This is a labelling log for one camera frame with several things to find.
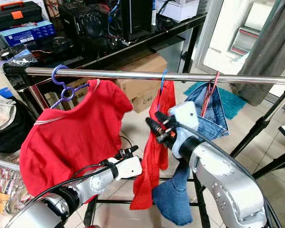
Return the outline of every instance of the clothes rack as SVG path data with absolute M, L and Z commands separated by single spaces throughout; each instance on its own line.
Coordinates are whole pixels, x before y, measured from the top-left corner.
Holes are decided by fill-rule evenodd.
M 36 84 L 31 80 L 30 76 L 48 76 L 50 77 L 53 68 L 43 68 L 43 67 L 23 67 L 23 66 L 3 66 L 4 72 L 6 75 L 21 75 L 22 79 L 28 86 L 32 96 L 36 99 L 37 103 L 42 109 L 49 108 L 46 103 L 43 95 L 40 93 Z M 88 70 L 88 69 L 60 69 L 56 72 L 56 76 L 64 77 L 78 77 L 78 78 L 89 78 L 89 79 L 148 79 L 148 80 L 162 80 L 162 72 L 153 73 L 153 72 L 128 72 L 128 71 L 107 71 L 107 70 Z M 215 79 L 214 74 L 188 74 L 188 73 L 166 73 L 165 80 L 168 81 L 204 81 L 208 82 Z M 256 84 L 281 84 L 285 85 L 285 77 L 280 76 L 248 76 L 248 75 L 220 75 L 218 82 L 228 82 L 228 83 L 256 83 Z M 255 125 L 251 128 L 247 136 L 239 143 L 239 145 L 234 149 L 230 154 L 232 157 L 236 157 L 248 144 L 255 138 L 263 129 L 265 129 L 272 117 L 283 107 L 285 104 L 285 91 L 280 96 L 275 104 L 267 111 L 267 113 L 258 119 Z M 277 167 L 285 167 L 285 160 L 280 161 L 281 164 L 276 164 L 276 162 L 269 167 L 268 170 L 262 171 L 261 176 L 272 171 Z M 202 227 L 209 228 L 210 221 L 206 213 L 205 203 L 203 199 L 203 190 L 200 182 L 196 179 L 196 176 L 193 174 L 193 179 L 188 181 L 193 181 L 196 188 L 196 195 L 198 203 L 191 203 L 191 206 L 198 206 Z M 97 202 L 101 203 L 130 203 L 129 200 L 99 200 Z

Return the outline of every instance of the red toolbox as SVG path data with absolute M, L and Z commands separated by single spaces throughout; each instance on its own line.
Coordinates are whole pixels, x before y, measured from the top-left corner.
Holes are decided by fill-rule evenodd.
M 0 31 L 42 20 L 41 7 L 33 1 L 15 1 L 0 5 Z

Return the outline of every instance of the gray curtain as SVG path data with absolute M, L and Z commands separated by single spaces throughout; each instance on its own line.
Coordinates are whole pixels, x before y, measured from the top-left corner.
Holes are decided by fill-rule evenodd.
M 274 7 L 239 75 L 280 76 L 285 69 L 285 0 Z M 273 85 L 235 84 L 234 92 L 259 105 Z

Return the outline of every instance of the black bag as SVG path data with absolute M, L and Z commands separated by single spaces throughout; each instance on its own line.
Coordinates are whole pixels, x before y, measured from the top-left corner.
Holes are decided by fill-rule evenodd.
M 41 7 L 33 1 L 16 1 L 0 5 L 0 31 L 12 26 L 42 20 Z
M 16 101 L 16 115 L 8 127 L 0 130 L 0 153 L 13 153 L 19 150 L 35 122 L 26 105 L 14 97 L 9 99 Z

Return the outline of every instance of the black cable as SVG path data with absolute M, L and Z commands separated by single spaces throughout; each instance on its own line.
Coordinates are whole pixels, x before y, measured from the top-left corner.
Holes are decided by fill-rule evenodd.
M 175 0 L 166 0 L 166 1 L 163 3 L 163 5 L 162 5 L 162 7 L 160 8 L 160 10 L 158 11 L 158 14 L 161 13 L 161 11 L 166 7 L 166 5 L 167 5 L 170 1 L 175 1 Z
M 201 135 L 200 133 L 198 133 L 197 131 L 195 131 L 194 129 L 190 128 L 190 127 L 187 127 L 181 123 L 177 123 L 177 126 L 179 127 L 182 127 L 194 134 L 196 134 L 198 137 L 202 138 L 203 140 L 205 140 L 209 145 L 211 145 L 212 147 L 214 147 L 216 150 L 218 150 L 219 152 L 221 152 L 224 156 L 226 156 L 227 158 L 229 158 L 232 162 L 234 162 L 236 164 L 236 166 L 242 170 L 248 177 L 250 177 L 256 184 L 257 186 L 259 187 L 263 197 L 264 197 L 264 204 L 267 204 L 267 209 L 269 209 L 270 213 L 272 214 L 272 217 L 277 225 L 278 228 L 282 228 L 281 227 L 281 224 L 280 224 L 280 221 L 278 220 L 277 218 L 277 215 L 276 213 L 274 212 L 272 206 L 270 205 L 269 201 L 267 200 L 267 198 L 265 197 L 265 195 L 263 194 L 260 186 L 258 185 L 257 181 L 254 179 L 254 177 L 252 176 L 252 174 L 243 166 L 241 165 L 238 161 L 236 161 L 234 158 L 230 157 L 222 148 L 220 148 L 219 146 L 217 146 L 216 144 L 214 144 L 213 142 L 211 142 L 210 140 L 208 140 L 206 137 L 204 137 L 203 135 Z M 267 222 L 268 223 L 271 223 L 269 224 L 270 228 L 273 228 L 273 225 L 272 225 L 272 221 L 271 221 L 271 218 L 269 218 L 269 214 L 266 214 L 266 217 L 267 217 Z
M 129 144 L 130 144 L 130 146 L 131 146 L 131 147 L 133 147 L 133 146 L 132 146 L 132 144 L 131 144 L 131 142 L 129 141 L 129 139 L 128 139 L 128 138 L 126 138 L 126 137 L 124 137 L 124 136 L 122 136 L 122 135 L 121 135 L 120 137 L 121 137 L 121 138 L 123 138 L 123 139 L 125 139 L 126 141 L 128 141 L 128 142 L 129 142 Z
M 97 174 L 99 174 L 99 173 L 102 173 L 102 172 L 104 172 L 104 171 L 110 169 L 112 166 L 116 166 L 117 164 L 119 164 L 119 163 L 122 162 L 122 161 L 123 161 L 123 160 L 120 160 L 120 161 L 116 162 L 115 164 L 113 164 L 113 165 L 111 165 L 111 166 L 107 166 L 107 167 L 103 168 L 102 170 L 93 172 L 93 173 L 91 173 L 91 174 L 88 174 L 88 175 L 85 175 L 85 176 L 82 176 L 82 177 L 72 178 L 72 179 L 69 179 L 69 180 L 67 180 L 67 181 L 65 180 L 65 181 L 61 182 L 60 184 L 57 184 L 57 185 L 55 185 L 55 186 L 53 186 L 53 187 L 51 187 L 51 188 L 49 188 L 49 189 L 47 189 L 47 190 L 41 192 L 39 195 L 37 195 L 35 198 L 33 198 L 28 204 L 35 202 L 35 201 L 36 201 L 37 199 L 39 199 L 40 197 L 44 196 L 44 195 L 47 194 L 48 192 L 53 191 L 53 190 L 56 189 L 56 188 L 61 187 L 62 185 L 68 184 L 68 183 L 73 182 L 73 181 L 77 181 L 77 180 L 80 181 L 80 180 L 83 180 L 83 179 L 86 179 L 86 178 L 95 176 L 95 175 L 97 175 Z
M 79 169 L 71 178 L 76 177 L 79 173 L 81 173 L 83 170 L 87 169 L 87 168 L 92 168 L 92 167 L 99 167 L 102 166 L 100 164 L 96 164 L 96 165 L 87 165 L 85 167 L 83 167 L 82 169 Z

